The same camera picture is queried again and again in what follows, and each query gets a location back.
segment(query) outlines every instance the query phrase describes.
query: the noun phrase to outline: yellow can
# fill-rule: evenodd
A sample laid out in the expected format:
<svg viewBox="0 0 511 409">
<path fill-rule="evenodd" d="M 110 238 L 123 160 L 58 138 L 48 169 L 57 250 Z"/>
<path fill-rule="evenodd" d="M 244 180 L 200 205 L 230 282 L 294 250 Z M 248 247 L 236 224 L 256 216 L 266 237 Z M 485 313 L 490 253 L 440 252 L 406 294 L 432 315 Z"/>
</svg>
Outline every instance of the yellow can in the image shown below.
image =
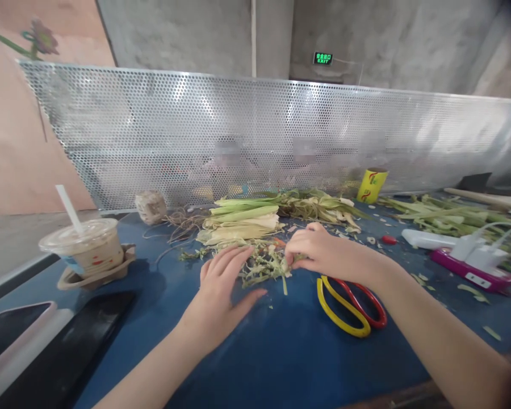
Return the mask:
<svg viewBox="0 0 511 409">
<path fill-rule="evenodd" d="M 365 171 L 362 185 L 358 190 L 358 202 L 367 204 L 375 203 L 379 197 L 380 189 L 388 176 L 388 171 L 383 168 L 369 168 Z"/>
</svg>

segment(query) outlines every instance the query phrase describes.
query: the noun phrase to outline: wooden wall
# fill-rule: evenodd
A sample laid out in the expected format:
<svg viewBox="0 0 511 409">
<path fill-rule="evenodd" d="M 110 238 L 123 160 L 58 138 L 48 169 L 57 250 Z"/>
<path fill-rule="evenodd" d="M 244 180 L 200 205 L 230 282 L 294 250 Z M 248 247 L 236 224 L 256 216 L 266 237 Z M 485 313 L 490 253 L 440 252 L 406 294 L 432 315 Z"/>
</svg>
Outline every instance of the wooden wall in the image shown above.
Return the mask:
<svg viewBox="0 0 511 409">
<path fill-rule="evenodd" d="M 60 55 L 43 59 L 114 66 L 95 0 L 0 0 L 0 34 L 30 48 L 20 33 L 33 17 L 50 28 Z M 66 186 L 78 210 L 95 208 L 15 59 L 0 42 L 0 215 L 64 211 L 55 184 Z"/>
</svg>

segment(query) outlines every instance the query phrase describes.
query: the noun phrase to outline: metal mesh screen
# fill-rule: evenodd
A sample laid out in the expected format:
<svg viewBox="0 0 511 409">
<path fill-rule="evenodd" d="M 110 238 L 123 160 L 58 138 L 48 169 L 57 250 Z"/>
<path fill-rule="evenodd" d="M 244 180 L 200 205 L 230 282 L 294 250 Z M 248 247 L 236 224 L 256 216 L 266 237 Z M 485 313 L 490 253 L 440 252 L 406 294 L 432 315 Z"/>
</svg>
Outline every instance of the metal mesh screen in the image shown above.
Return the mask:
<svg viewBox="0 0 511 409">
<path fill-rule="evenodd" d="M 387 192 L 511 177 L 511 100 L 205 74 L 21 61 L 101 210 L 161 191 L 202 205 L 226 194 L 356 189 L 383 166 Z"/>
</svg>

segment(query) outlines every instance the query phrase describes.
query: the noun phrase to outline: smartphone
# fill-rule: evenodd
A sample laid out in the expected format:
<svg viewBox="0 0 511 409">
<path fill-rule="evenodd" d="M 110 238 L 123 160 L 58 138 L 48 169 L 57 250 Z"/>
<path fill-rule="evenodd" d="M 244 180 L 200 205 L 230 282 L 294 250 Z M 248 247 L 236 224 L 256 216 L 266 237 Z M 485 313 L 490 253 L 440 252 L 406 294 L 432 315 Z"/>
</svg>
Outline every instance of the smartphone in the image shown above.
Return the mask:
<svg viewBox="0 0 511 409">
<path fill-rule="evenodd" d="M 55 303 L 45 302 L 0 312 L 0 356 L 10 349 L 14 342 L 22 340 L 29 328 L 37 326 L 39 318 L 55 308 Z"/>
<path fill-rule="evenodd" d="M 71 408 L 117 333 L 135 293 L 98 295 L 0 396 L 0 408 Z"/>
</svg>

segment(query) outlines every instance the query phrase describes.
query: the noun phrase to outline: green exit sign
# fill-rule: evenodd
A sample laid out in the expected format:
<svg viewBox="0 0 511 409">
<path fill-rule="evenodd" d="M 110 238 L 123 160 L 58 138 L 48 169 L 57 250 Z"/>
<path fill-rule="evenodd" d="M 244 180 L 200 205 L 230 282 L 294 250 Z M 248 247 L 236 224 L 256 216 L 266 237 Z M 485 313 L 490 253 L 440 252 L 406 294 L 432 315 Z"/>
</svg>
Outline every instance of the green exit sign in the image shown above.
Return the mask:
<svg viewBox="0 0 511 409">
<path fill-rule="evenodd" d="M 320 52 L 314 53 L 313 64 L 331 65 L 332 62 L 333 62 L 333 54 L 325 54 L 325 53 L 320 53 Z"/>
</svg>

